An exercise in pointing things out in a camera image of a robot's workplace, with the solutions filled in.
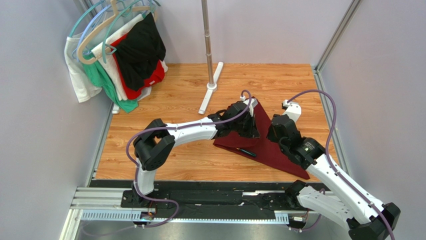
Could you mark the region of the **gold spoon green handle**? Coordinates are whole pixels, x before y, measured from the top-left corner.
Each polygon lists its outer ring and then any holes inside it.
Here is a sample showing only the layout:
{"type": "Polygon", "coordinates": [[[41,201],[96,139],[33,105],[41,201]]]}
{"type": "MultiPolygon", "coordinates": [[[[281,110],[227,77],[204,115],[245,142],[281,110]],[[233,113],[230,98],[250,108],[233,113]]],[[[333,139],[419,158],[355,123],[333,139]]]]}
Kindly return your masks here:
{"type": "Polygon", "coordinates": [[[248,150],[245,150],[245,149],[236,148],[236,150],[238,150],[239,152],[244,153],[248,156],[251,156],[253,158],[255,158],[257,156],[254,152],[251,152],[251,151],[248,151],[248,150]]]}

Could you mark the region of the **dark red cloth napkin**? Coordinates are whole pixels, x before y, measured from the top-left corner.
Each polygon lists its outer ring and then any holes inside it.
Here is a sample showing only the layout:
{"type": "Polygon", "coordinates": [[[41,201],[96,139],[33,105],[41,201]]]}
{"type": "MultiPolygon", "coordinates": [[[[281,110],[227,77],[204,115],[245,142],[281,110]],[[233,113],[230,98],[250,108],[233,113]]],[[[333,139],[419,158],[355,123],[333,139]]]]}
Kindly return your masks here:
{"type": "Polygon", "coordinates": [[[267,139],[271,119],[259,101],[258,105],[254,108],[254,117],[257,130],[260,133],[260,138],[245,138],[239,136],[236,132],[231,132],[226,137],[215,139],[213,145],[237,155],[247,157],[273,169],[309,180],[310,176],[304,169],[292,163],[287,156],[282,154],[277,143],[267,139]],[[256,154],[256,157],[251,157],[239,152],[236,148],[253,152],[256,154]]]}

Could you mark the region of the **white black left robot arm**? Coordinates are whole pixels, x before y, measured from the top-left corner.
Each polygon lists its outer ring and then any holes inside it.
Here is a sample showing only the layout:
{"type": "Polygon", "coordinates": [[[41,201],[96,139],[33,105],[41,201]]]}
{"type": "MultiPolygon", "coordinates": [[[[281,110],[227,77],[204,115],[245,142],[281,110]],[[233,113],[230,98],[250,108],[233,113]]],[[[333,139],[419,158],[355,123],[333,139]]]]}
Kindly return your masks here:
{"type": "Polygon", "coordinates": [[[200,140],[215,140],[238,134],[240,137],[260,137],[256,127],[254,108],[258,101],[250,98],[231,104],[227,109],[210,114],[200,120],[184,123],[164,123],[153,120],[145,130],[130,140],[134,147],[136,164],[134,192],[147,196],[154,190],[157,169],[168,159],[173,148],[200,140]]]}

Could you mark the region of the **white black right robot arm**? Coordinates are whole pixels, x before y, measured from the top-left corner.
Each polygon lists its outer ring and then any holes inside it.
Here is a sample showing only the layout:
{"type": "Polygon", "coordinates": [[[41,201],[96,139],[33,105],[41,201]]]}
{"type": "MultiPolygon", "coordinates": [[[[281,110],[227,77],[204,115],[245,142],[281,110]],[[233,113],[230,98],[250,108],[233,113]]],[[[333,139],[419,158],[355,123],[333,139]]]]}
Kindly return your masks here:
{"type": "Polygon", "coordinates": [[[277,143],[292,163],[316,176],[335,195],[329,197],[297,180],[285,191],[293,205],[314,210],[340,225],[352,240],[395,239],[393,231],[400,208],[392,202],[383,203],[363,189],[319,142],[302,137],[288,115],[273,116],[267,138],[277,143]]]}

